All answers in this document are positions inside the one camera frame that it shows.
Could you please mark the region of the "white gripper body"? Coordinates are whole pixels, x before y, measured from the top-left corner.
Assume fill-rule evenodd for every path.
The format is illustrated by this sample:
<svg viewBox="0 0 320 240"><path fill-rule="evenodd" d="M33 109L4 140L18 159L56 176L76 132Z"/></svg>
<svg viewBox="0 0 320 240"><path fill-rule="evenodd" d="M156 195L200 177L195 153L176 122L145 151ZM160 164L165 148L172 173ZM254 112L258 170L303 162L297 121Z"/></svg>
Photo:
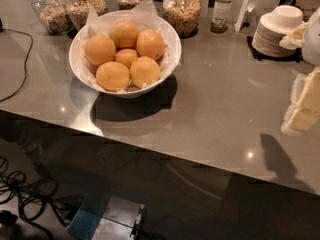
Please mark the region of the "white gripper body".
<svg viewBox="0 0 320 240"><path fill-rule="evenodd" d="M312 15L303 34L303 59L320 66L320 17Z"/></svg>

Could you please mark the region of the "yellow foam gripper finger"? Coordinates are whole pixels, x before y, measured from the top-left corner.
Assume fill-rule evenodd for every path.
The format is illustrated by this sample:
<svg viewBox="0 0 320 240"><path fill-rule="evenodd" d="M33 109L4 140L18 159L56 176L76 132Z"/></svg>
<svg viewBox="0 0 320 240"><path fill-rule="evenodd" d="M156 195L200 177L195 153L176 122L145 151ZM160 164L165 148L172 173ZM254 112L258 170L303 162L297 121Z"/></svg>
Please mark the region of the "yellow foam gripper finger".
<svg viewBox="0 0 320 240"><path fill-rule="evenodd" d="M301 48L303 44L303 34L307 27L307 22L302 22L298 27L296 27L292 32L285 35L281 41L279 42L279 45L282 48L288 49L288 50L294 50L297 48Z"/></svg>
<svg viewBox="0 0 320 240"><path fill-rule="evenodd" d="M310 130L319 120L320 68L315 67L308 75L297 75L281 131L289 136L299 136Z"/></svg>

